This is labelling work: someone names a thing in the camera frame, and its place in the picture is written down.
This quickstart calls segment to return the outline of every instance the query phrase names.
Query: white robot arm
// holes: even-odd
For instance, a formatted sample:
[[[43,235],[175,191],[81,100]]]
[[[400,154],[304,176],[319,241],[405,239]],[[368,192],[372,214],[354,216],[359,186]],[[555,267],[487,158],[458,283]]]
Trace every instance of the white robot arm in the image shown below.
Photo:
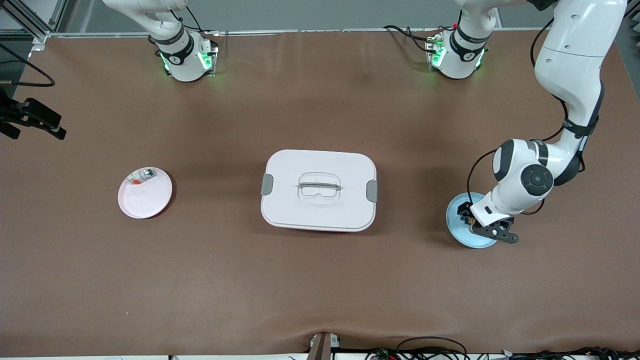
[[[498,2],[486,1],[491,5]],[[626,6],[625,0],[557,2],[554,25],[538,55],[535,73],[544,89],[566,103],[568,119],[564,119],[556,143],[511,139],[497,149],[493,173],[498,185],[480,201],[464,203],[458,209],[472,233],[508,243],[518,241],[508,229],[513,217],[577,175],[604,96],[600,67]],[[467,20],[476,25],[484,21]]]
[[[525,0],[455,0],[461,6],[458,25],[445,29],[435,36],[435,44],[428,48],[435,51],[429,55],[432,68],[452,79],[463,79],[471,75],[480,65],[484,46],[497,25],[494,8],[518,6]]]
[[[188,31],[171,11],[188,0],[103,0],[149,32],[160,49],[167,72],[179,81],[195,81],[214,71],[218,45],[195,31]]]

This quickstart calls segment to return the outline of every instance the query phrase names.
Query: white plastic container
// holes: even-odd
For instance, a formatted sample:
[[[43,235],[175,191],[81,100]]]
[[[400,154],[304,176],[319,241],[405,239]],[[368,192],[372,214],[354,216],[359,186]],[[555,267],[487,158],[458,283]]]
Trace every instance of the white plastic container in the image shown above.
[[[282,150],[262,178],[262,216],[273,226],[357,232],[376,217],[376,166],[362,154]]]

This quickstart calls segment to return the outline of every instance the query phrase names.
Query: brown tablecloth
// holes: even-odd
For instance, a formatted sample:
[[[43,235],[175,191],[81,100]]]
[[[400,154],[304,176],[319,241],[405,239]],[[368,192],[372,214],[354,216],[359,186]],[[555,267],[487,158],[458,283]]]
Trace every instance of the brown tablecloth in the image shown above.
[[[196,83],[166,77],[144,38],[50,39],[32,59],[57,85],[16,98],[62,114],[67,139],[0,140],[0,355],[297,352],[318,331],[344,347],[417,335],[474,352],[640,347],[640,103],[615,47],[587,171],[516,219],[516,245],[466,249],[448,233],[446,205],[479,155],[562,123],[534,78],[533,36],[497,32],[461,81],[388,33],[232,37],[218,75]],[[373,159],[373,225],[268,225],[260,182],[280,149]],[[134,220],[116,193],[144,166],[177,191]],[[494,185],[490,167],[473,190]]]

